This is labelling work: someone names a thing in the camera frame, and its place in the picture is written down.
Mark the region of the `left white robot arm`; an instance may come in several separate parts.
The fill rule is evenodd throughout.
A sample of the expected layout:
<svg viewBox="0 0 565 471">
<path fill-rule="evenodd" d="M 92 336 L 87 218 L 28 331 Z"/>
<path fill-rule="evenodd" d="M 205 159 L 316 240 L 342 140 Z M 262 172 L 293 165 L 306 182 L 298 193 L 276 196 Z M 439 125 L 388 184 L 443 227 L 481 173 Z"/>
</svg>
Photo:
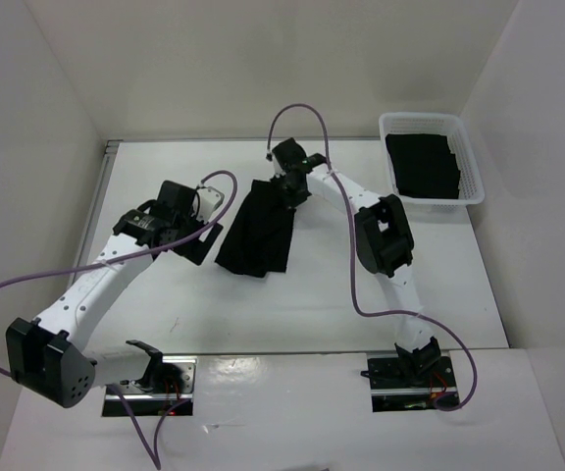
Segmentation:
<svg viewBox="0 0 565 471">
<path fill-rule="evenodd" d="M 158 389 L 178 370 L 162 352 L 141 341 L 99 352 L 86 347 L 123 291 L 165 251 L 201 265 L 222 225 L 213 214 L 224 194 L 212 186 L 191 188 L 165 181 L 156 198 L 124 214 L 96 258 L 51 306 L 6 331 L 12 380 L 64 408 L 95 387 L 131 382 L 142 392 Z"/>
</svg>

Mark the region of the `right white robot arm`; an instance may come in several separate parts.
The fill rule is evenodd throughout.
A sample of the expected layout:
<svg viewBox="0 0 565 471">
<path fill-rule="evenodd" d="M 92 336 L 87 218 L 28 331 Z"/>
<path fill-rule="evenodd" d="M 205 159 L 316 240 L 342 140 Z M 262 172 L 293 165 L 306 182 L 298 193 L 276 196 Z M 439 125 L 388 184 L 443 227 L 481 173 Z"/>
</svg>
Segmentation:
<svg viewBox="0 0 565 471">
<path fill-rule="evenodd" d="M 274 165 L 272 183 L 283 201 L 295 208 L 320 196 L 346 216 L 353 244 L 351 265 L 361 265 L 383 283 L 389 315 L 399 319 L 395 365 L 368 373 L 375 381 L 421 386 L 433 375 L 441 353 L 429 323 L 423 320 L 411 265 L 414 239 L 401 200 L 365 189 L 328 165 L 319 153 L 308 155 L 289 138 L 267 151 Z"/>
</svg>

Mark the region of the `black skirt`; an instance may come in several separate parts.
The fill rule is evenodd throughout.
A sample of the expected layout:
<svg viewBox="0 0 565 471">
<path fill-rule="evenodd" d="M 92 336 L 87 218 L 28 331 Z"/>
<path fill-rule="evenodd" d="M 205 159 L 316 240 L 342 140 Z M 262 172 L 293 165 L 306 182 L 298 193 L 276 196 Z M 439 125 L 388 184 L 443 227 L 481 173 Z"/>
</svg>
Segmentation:
<svg viewBox="0 0 565 471">
<path fill-rule="evenodd" d="M 254 180 L 222 242 L 215 262 L 227 271 L 263 279 L 284 273 L 295 210 L 272 183 Z"/>
</svg>

